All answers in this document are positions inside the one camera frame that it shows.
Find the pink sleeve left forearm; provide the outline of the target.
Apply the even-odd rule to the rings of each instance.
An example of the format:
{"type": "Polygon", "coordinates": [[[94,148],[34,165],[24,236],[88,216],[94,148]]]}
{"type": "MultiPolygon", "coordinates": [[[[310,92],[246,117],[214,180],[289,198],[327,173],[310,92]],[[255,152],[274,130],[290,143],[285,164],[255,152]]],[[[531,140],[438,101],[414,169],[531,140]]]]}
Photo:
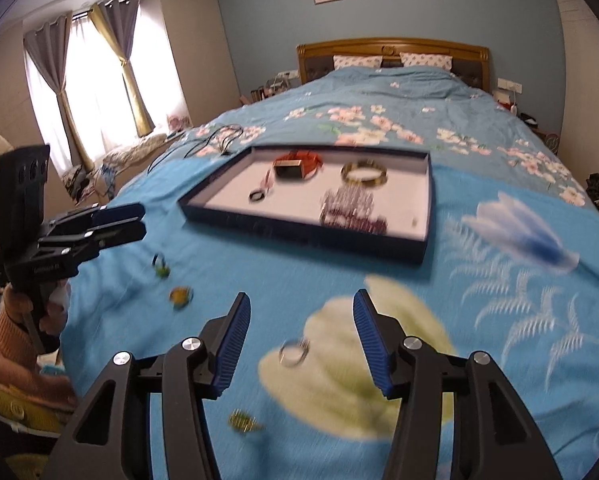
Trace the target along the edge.
{"type": "Polygon", "coordinates": [[[59,410],[71,411],[78,403],[65,376],[45,375],[37,363],[30,336],[3,307],[0,312],[0,389],[22,399],[59,410]]]}

